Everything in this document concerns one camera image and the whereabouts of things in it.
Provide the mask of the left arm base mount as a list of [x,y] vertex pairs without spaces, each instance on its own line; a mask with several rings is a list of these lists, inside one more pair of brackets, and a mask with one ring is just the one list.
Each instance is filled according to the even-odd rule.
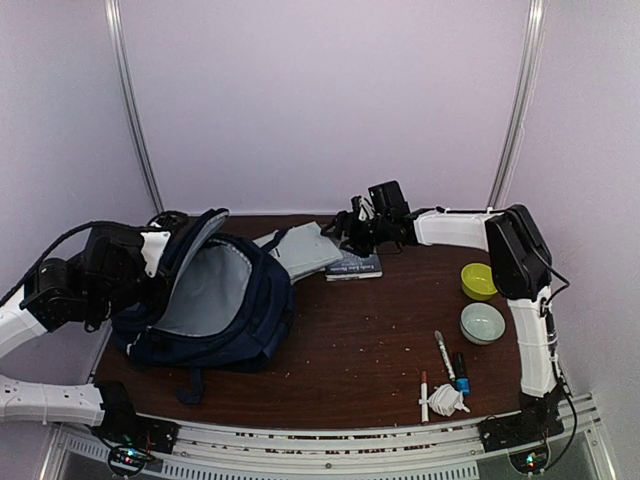
[[138,414],[121,382],[93,384],[100,394],[103,419],[88,426],[108,450],[107,466],[119,478],[129,479],[157,460],[154,453],[171,454],[179,433],[175,422]]

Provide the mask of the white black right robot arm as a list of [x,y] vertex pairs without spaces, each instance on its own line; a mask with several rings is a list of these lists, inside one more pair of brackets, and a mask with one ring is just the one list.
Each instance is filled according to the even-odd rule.
[[520,412],[505,432],[530,442],[558,427],[563,389],[552,313],[552,280],[558,274],[525,206],[514,204],[503,210],[432,207],[414,212],[406,204],[372,212],[357,207],[337,213],[321,233],[361,257],[385,242],[487,252],[493,284],[515,322],[521,362]]

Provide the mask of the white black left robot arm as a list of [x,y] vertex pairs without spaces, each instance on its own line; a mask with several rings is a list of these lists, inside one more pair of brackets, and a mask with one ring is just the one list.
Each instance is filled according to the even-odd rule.
[[[88,333],[129,307],[162,307],[170,291],[162,260],[188,223],[162,212],[144,226],[89,221],[58,237],[1,299],[1,353],[67,323]],[[1,379],[2,422],[86,425],[123,444],[144,433],[126,388],[117,381],[54,385]]]

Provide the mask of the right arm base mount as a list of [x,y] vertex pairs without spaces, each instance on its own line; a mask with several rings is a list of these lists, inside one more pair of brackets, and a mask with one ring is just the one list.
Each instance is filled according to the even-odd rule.
[[[570,436],[559,453],[553,454],[550,439],[565,432],[559,402],[571,411]],[[508,450],[511,467],[528,478],[549,473],[572,447],[578,426],[573,395],[564,388],[546,399],[535,400],[521,412],[503,417],[489,415],[477,425],[485,453]]]

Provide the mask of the grey cover thick book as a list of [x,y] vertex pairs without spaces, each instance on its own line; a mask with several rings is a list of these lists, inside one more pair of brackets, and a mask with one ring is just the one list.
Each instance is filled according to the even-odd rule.
[[343,259],[341,250],[321,234],[315,221],[273,231],[254,243],[280,263],[292,284]]

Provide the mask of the navy blue student backpack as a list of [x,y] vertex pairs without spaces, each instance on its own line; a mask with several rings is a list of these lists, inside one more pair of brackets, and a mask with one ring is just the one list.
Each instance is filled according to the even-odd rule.
[[132,362],[188,369],[189,389],[175,392],[184,405],[200,403],[205,369],[263,368],[288,335],[294,313],[290,276],[271,254],[288,231],[276,231],[259,246],[222,232],[228,216],[211,209],[153,217],[150,225],[171,233],[158,268],[169,290],[158,309],[137,303],[112,319],[114,344]]

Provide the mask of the dark blue novel book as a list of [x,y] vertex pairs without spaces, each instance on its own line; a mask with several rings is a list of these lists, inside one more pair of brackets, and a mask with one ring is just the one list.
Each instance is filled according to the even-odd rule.
[[377,251],[366,257],[358,256],[343,248],[340,248],[339,251],[342,258],[325,267],[327,281],[361,280],[379,278],[383,275]]

